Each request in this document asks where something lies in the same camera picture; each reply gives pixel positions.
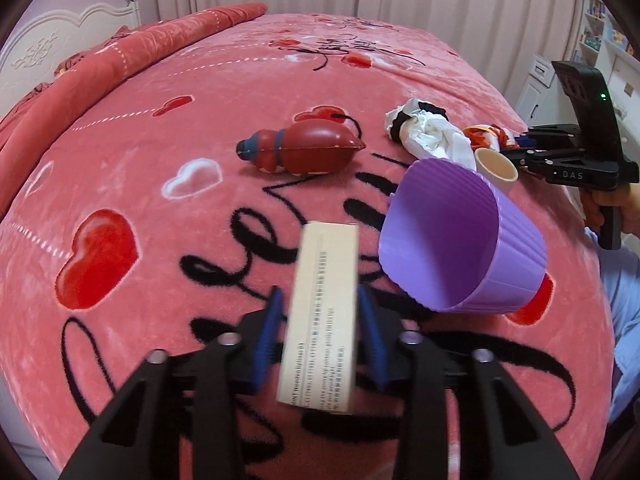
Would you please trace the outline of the person's right hand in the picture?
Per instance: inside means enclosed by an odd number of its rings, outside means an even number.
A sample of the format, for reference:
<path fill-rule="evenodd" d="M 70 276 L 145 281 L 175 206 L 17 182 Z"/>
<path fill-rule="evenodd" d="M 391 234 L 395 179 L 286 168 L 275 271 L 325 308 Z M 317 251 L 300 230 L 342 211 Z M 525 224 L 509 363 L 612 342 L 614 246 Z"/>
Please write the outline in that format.
<path fill-rule="evenodd" d="M 640 200 L 638 183 L 621 183 L 615 191 L 579 190 L 582 210 L 585 214 L 585 225 L 596 233 L 604 225 L 603 207 L 620 208 L 622 213 L 622 227 L 626 234 L 639 236 L 640 231 Z"/>

